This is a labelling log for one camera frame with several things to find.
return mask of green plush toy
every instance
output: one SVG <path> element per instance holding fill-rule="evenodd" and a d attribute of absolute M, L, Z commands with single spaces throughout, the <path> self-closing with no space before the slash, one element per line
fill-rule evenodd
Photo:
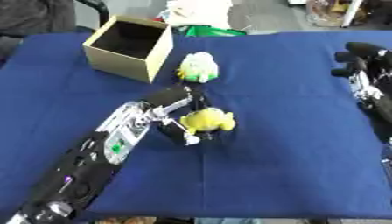
<path fill-rule="evenodd" d="M 178 77 L 184 81 L 206 83 L 218 78 L 218 65 L 207 52 L 190 53 L 181 63 Z"/>

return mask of purple light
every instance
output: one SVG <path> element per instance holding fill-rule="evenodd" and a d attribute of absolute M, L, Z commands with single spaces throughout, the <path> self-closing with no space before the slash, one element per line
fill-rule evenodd
<path fill-rule="evenodd" d="M 66 183 L 68 183 L 69 181 L 71 181 L 72 180 L 72 178 L 70 177 L 70 176 L 66 176 L 65 178 L 64 178 L 64 182 L 66 182 Z"/>

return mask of tan box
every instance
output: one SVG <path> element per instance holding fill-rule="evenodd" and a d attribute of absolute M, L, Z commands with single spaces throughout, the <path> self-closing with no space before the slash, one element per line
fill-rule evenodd
<path fill-rule="evenodd" d="M 83 44 L 92 68 L 152 83 L 173 48 L 172 28 L 113 16 Z"/>

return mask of navy blue fabric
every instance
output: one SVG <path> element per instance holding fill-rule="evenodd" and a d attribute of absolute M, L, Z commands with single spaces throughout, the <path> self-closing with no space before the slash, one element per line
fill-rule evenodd
<path fill-rule="evenodd" d="M 67 147 L 122 103 L 170 86 L 180 61 L 205 51 L 220 65 L 205 92 L 234 112 L 236 128 L 187 148 L 153 129 L 84 217 L 392 218 L 382 144 L 347 81 L 330 75 L 347 41 L 392 48 L 392 32 L 176 37 L 152 85 L 92 70 L 86 37 L 28 38 L 0 70 L 3 217 Z"/>

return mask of gray floor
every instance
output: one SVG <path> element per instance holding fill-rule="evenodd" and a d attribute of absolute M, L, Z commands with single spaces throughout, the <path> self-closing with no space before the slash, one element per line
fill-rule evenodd
<path fill-rule="evenodd" d="M 165 9 L 165 0 L 105 0 L 111 14 L 154 18 Z M 286 0 L 233 0 L 229 22 L 236 30 L 253 34 L 287 31 L 327 31 L 340 28 L 321 28 L 309 24 L 305 19 L 305 7 L 289 7 Z M 98 26 L 98 15 L 87 6 L 76 4 L 78 25 L 92 28 Z M 350 29 L 390 29 L 381 24 L 366 24 Z M 301 220 L 263 219 L 263 224 L 299 224 Z M 391 220 L 343 220 L 347 224 L 387 224 Z"/>

